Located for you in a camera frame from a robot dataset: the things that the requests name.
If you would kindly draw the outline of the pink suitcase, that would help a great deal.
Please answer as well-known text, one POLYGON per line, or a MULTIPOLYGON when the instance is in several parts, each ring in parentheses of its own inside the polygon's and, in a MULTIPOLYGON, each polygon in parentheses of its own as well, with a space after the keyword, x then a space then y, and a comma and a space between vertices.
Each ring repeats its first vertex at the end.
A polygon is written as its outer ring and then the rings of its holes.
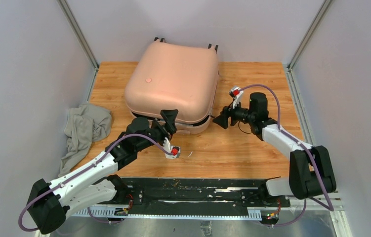
POLYGON ((124 89, 133 117, 162 120, 161 110, 178 110, 182 134, 198 134, 211 123, 219 81, 218 45, 206 48, 167 43, 156 37, 124 89))

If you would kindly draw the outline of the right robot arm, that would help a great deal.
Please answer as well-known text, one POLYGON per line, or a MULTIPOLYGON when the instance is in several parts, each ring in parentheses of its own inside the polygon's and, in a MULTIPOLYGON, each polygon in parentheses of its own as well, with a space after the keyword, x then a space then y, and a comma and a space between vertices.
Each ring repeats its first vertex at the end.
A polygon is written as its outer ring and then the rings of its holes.
POLYGON ((249 124, 252 134, 289 159, 288 176, 265 180, 259 188, 259 202, 271 206, 278 196, 309 198, 318 202, 317 196, 323 195, 326 202, 322 205, 331 210, 329 194, 335 192, 336 180, 327 148, 301 141, 269 117, 268 100, 264 93, 252 93, 249 108, 241 106, 243 91, 240 88, 232 89, 229 94, 233 101, 223 107, 213 123, 224 129, 235 124, 249 124))

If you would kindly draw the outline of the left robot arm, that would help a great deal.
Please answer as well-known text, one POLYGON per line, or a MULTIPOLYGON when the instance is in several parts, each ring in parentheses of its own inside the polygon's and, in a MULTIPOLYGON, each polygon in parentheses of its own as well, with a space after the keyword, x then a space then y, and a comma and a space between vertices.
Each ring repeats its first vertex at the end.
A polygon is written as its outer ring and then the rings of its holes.
POLYGON ((46 235, 80 210, 111 200, 123 203, 127 190, 115 173, 136 160, 140 151, 156 146, 167 157, 180 155, 180 147, 170 144, 178 113, 161 110, 161 122, 134 118, 116 141, 81 168, 49 182, 37 180, 19 216, 20 229, 46 235))

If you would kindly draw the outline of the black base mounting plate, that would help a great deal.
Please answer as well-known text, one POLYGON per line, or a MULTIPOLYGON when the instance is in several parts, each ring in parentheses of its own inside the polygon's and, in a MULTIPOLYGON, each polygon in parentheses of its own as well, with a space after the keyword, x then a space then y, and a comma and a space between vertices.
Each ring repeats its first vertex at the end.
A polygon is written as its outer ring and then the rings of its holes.
POLYGON ((127 188, 123 204, 133 200, 131 214, 158 216, 244 217, 248 209, 283 210, 284 196, 261 198, 262 179, 121 178, 127 188))

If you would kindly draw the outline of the grey cloth garment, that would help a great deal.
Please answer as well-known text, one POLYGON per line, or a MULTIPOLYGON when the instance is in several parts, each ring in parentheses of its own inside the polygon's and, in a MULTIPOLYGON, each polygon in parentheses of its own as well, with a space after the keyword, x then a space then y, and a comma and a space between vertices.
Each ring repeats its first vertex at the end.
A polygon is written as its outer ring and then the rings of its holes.
POLYGON ((91 103, 70 108, 64 128, 67 153, 61 158, 59 177, 67 175, 88 154, 92 143, 107 138, 111 132, 111 111, 91 103))

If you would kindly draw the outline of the aluminium frame rails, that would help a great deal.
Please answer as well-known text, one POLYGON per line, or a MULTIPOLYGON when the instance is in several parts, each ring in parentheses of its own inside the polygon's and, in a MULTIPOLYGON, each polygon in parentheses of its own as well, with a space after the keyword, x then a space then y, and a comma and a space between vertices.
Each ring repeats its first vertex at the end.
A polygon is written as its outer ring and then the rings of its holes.
POLYGON ((309 211, 320 210, 320 199, 295 200, 273 197, 261 200, 257 189, 128 189, 120 203, 114 200, 92 204, 75 211, 73 217, 94 218, 108 225, 126 219, 233 220, 253 221, 274 229, 292 227, 309 211))

